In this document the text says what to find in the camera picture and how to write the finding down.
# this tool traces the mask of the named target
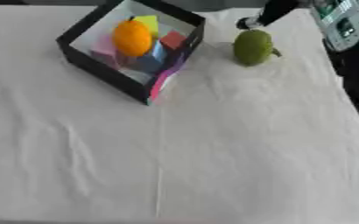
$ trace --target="green fruit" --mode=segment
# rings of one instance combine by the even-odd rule
[[[271,35],[264,31],[243,31],[234,43],[234,55],[247,67],[265,62],[271,54],[281,56],[273,48]]]

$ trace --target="white tablecloth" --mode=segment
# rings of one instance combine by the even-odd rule
[[[284,54],[232,60],[235,21],[146,107],[69,65],[55,39],[91,7],[0,6],[0,219],[358,223],[359,115],[305,10]]]

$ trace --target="green block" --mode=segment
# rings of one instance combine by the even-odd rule
[[[135,17],[134,20],[145,24],[148,27],[148,29],[150,29],[152,36],[155,36],[155,37],[158,36],[158,17],[157,16],[140,16],[140,17]]]

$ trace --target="colorful blocks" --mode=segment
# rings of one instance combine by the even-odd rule
[[[102,35],[91,48],[91,55],[102,63],[118,69],[128,64],[131,58],[121,54],[114,47],[111,35]]]
[[[177,49],[181,43],[186,39],[186,37],[182,36],[177,31],[170,31],[167,35],[165,35],[160,41],[166,47],[175,50]]]
[[[142,57],[136,59],[131,65],[133,68],[149,73],[156,73],[165,63],[166,51],[159,40],[155,40],[151,50]]]

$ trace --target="pink block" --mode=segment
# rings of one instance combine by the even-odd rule
[[[160,42],[162,42],[162,44],[169,47],[170,49],[175,50],[181,45],[182,41],[184,41],[185,39],[186,37],[182,36],[179,32],[170,31],[160,40]]]
[[[99,37],[91,48],[91,55],[106,65],[118,69],[129,63],[130,58],[121,54],[114,47],[110,34]]]

